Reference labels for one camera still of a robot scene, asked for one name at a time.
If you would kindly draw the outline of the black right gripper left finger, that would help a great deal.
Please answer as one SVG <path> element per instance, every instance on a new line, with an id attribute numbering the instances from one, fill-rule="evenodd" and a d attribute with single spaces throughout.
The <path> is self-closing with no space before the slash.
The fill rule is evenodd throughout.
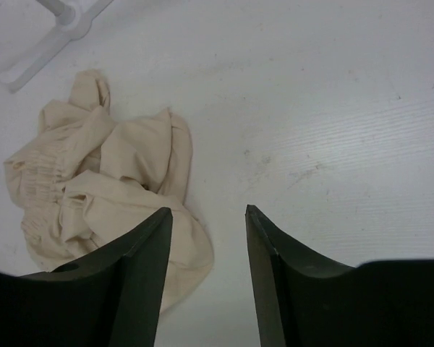
<path id="1" fill-rule="evenodd" d="M 153 346 L 171 248 L 162 207 L 107 245 L 24 276 L 21 346 Z"/>

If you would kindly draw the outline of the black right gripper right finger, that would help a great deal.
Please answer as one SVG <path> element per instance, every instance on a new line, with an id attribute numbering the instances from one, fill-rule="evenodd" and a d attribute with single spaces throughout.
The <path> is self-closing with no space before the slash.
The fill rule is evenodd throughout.
<path id="1" fill-rule="evenodd" d="M 262 346 L 434 346 L 434 260 L 350 267 L 245 218 Z"/>

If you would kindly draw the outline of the beige trousers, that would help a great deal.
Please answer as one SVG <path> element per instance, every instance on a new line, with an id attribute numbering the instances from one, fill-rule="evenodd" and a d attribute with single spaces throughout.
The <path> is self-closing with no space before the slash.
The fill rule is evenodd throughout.
<path id="1" fill-rule="evenodd" d="M 6 186 L 24 212 L 27 250 L 45 271 L 105 246 L 168 207 L 173 226 L 161 302 L 166 311 L 213 266 L 210 239 L 184 206 L 190 131 L 169 110 L 115 121 L 110 101 L 99 71 L 77 73 L 69 99 L 46 104 L 37 136 L 4 161 Z"/>

